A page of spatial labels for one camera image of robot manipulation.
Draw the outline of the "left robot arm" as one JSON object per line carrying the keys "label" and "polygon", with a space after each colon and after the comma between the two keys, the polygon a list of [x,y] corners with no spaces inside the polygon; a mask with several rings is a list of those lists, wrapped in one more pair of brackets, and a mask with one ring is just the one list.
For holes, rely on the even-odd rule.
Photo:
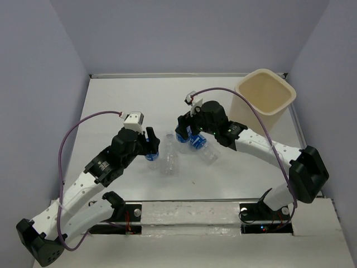
{"label": "left robot arm", "polygon": [[67,191],[62,190],[40,214],[16,224],[21,243],[41,267],[51,265],[65,250],[71,251],[68,242],[96,223],[122,217],[125,202],[115,192],[104,193],[101,201],[86,210],[82,207],[122,176],[137,156],[157,154],[159,144],[152,127],[145,131],[123,127]]}

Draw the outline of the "blue label bottle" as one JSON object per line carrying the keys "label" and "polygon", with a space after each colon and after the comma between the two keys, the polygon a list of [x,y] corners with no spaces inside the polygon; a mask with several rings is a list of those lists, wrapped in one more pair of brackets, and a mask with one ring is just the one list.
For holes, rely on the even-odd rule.
{"label": "blue label bottle", "polygon": [[149,169],[151,170],[158,169],[160,165],[159,152],[156,154],[147,154],[144,157],[147,160],[147,166]]}
{"label": "blue label bottle", "polygon": [[186,128],[188,139],[184,139],[180,134],[176,133],[177,150],[182,154],[187,154],[190,151],[190,138],[192,136],[191,128]]}
{"label": "blue label bottle", "polygon": [[191,136],[190,144],[207,165],[213,164],[220,157],[220,152],[202,134]]}

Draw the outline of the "clear bottle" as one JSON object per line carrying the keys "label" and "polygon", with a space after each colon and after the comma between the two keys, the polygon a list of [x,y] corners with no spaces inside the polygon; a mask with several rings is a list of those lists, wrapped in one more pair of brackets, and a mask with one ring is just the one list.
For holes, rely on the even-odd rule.
{"label": "clear bottle", "polygon": [[161,174],[163,176],[174,176],[179,170],[179,159],[175,146],[176,137],[173,132],[165,134],[161,150]]}

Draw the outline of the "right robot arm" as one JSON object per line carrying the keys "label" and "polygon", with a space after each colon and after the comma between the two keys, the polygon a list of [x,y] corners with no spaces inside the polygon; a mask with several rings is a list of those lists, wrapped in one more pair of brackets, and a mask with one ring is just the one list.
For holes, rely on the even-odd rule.
{"label": "right robot arm", "polygon": [[175,132],[182,138],[202,132],[211,134],[220,145],[255,156],[287,175],[284,184],[269,188],[259,201],[241,212],[240,218],[245,224],[270,221],[273,215],[295,201],[311,204],[329,178],[316,148],[300,149],[269,141],[246,125],[230,121],[217,101],[199,104],[177,120]]}

